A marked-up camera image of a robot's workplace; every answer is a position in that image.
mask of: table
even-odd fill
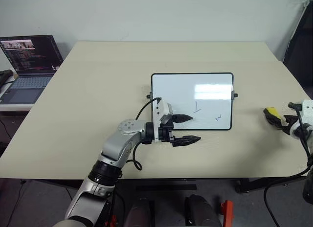
[[[105,139],[147,102],[156,72],[232,72],[232,129],[175,131],[202,137],[186,147],[142,145],[143,170],[126,164],[123,178],[281,177],[305,168],[301,144],[262,111],[290,114],[288,102],[309,97],[264,43],[78,42],[0,158],[0,177],[83,179]]]

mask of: whiteboard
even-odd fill
[[[230,130],[233,81],[232,73],[157,73],[151,76],[152,97],[170,103],[173,114],[193,117],[174,123],[175,130]]]

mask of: black cable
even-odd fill
[[[298,119],[299,119],[299,124],[300,124],[300,130],[301,130],[301,137],[300,137],[300,141],[301,141],[301,144],[307,154],[307,157],[310,156],[310,152],[309,152],[309,149],[308,149],[308,144],[307,144],[307,139],[305,138],[305,132],[304,132],[304,128],[303,128],[303,122],[302,122],[302,118],[301,118],[301,115],[300,115],[300,111],[295,109],[296,113],[297,113],[297,116],[298,116]]]
[[[275,181],[269,183],[269,184],[266,186],[266,188],[264,189],[264,192],[263,192],[263,199],[264,199],[265,205],[266,205],[266,207],[267,207],[267,209],[268,209],[268,212],[270,213],[270,216],[272,217],[272,219],[273,219],[273,221],[275,222],[275,224],[276,224],[277,227],[280,227],[280,225],[278,224],[278,222],[277,222],[277,220],[276,220],[276,218],[275,218],[275,216],[274,216],[272,210],[270,209],[270,207],[269,207],[269,205],[268,205],[268,200],[267,200],[267,192],[268,192],[268,189],[269,189],[271,186],[275,185],[275,184],[280,184],[280,183],[283,183],[283,182],[290,182],[290,181],[292,181],[292,180],[294,180],[294,179],[297,179],[297,178],[299,178],[300,176],[302,176],[302,175],[306,174],[307,172],[309,172],[309,170],[310,170],[310,168],[308,167],[308,168],[305,169],[304,171],[302,171],[302,172],[300,172],[300,173],[298,173],[298,174],[295,174],[295,175],[293,175],[293,176],[290,176],[290,177],[283,177],[283,178],[277,179],[277,180],[275,180]]]
[[[2,84],[2,86],[3,85],[5,85],[5,84],[10,84],[10,83],[13,83],[14,81],[9,81],[9,82],[6,82],[6,83],[4,83],[4,84]]]
[[[13,214],[14,214],[14,212],[15,212],[15,209],[16,209],[16,207],[17,207],[19,201],[20,201],[21,191],[22,191],[23,185],[24,185],[25,183],[26,183],[26,181],[23,181],[23,180],[21,179],[21,182],[20,182],[21,187],[20,187],[20,190],[19,190],[18,199],[17,199],[16,202],[15,202],[15,205],[14,205],[14,207],[13,207],[13,210],[12,210],[12,212],[11,212],[11,215],[10,215],[10,218],[9,218],[9,221],[8,221],[8,224],[6,225],[6,227],[9,227],[9,225],[10,225],[10,223],[11,223],[12,216],[13,216]]]
[[[70,198],[71,200],[73,200],[73,198],[72,198],[72,196],[71,196],[69,190],[68,190],[67,188],[65,188],[65,189],[67,190],[67,193],[68,193],[68,195],[69,195],[69,198]]]
[[[122,218],[122,224],[120,226],[124,226],[124,221],[125,221],[125,213],[126,213],[126,205],[125,205],[125,200],[124,198],[116,191],[115,192],[116,196],[120,198],[123,204],[123,218]]]
[[[156,98],[153,98],[152,100],[148,101],[148,102],[141,108],[141,110],[139,111],[139,113],[137,114],[136,120],[138,120],[140,114],[141,114],[142,111],[146,108],[146,106],[148,106],[150,103],[154,102],[155,100],[160,101],[161,98],[160,98],[160,97],[156,97]]]
[[[116,190],[114,189],[113,190],[113,194],[112,194],[111,209],[110,209],[110,212],[109,212],[108,226],[111,226],[110,223],[112,221],[112,216],[113,216],[113,210],[114,210],[114,204],[115,204],[115,193],[116,193]]]
[[[135,145],[134,150],[133,150],[133,159],[129,159],[129,160],[126,161],[126,163],[127,163],[127,162],[133,162],[135,168],[137,168],[139,171],[142,170],[142,165],[141,165],[140,162],[138,162],[138,161],[136,160],[136,150],[137,150],[138,145],[140,145],[142,142],[143,142],[143,141],[141,140],[140,142],[138,142],[138,143]]]
[[[5,130],[6,134],[8,135],[8,137],[10,138],[10,140],[12,140],[11,135],[9,134],[9,132],[8,132],[8,130],[7,130],[6,126],[5,126],[5,124],[2,122],[1,119],[0,119],[0,123],[4,126],[4,130]]]
[[[312,131],[310,130],[309,132],[309,135],[306,137],[305,136],[305,132],[304,132],[304,128],[303,128],[303,122],[302,122],[302,118],[301,118],[301,115],[300,115],[300,111],[298,109],[295,109],[296,113],[297,113],[297,116],[298,116],[298,119],[299,119],[299,124],[300,124],[300,129],[301,129],[301,135],[300,135],[300,141],[301,141],[301,144],[307,154],[307,157],[310,157],[310,152],[309,152],[309,148],[308,148],[308,144],[307,144],[307,139],[309,138],[309,136],[311,135]],[[295,180],[299,177],[301,177],[302,175],[306,174],[307,172],[309,172],[310,170],[310,167],[307,167],[304,171],[298,173],[298,174],[295,174],[293,176],[289,176],[289,177],[284,177],[284,178],[280,178],[280,179],[277,179],[277,180],[274,180],[272,181],[271,183],[269,183],[266,188],[264,189],[264,192],[263,192],[263,199],[264,199],[264,203],[265,203],[265,206],[266,208],[268,209],[268,212],[270,214],[270,216],[272,217],[273,221],[275,222],[276,226],[277,227],[280,227],[272,210],[270,209],[269,205],[268,205],[268,200],[267,200],[267,192],[268,192],[268,189],[275,185],[275,184],[280,184],[280,183],[284,183],[284,182],[290,182],[292,180]]]

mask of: whiteboard frame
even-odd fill
[[[233,121],[233,101],[234,101],[234,74],[231,72],[210,72],[210,73],[153,73],[151,75],[151,92],[150,99],[153,99],[153,76],[154,75],[190,75],[190,74],[231,74],[231,103],[230,103],[230,126],[228,129],[173,129],[173,131],[229,131],[232,128]],[[153,120],[153,104],[151,104],[151,119]]]

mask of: laptop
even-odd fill
[[[63,62],[53,36],[2,37],[0,47],[19,75],[0,104],[34,104]]]

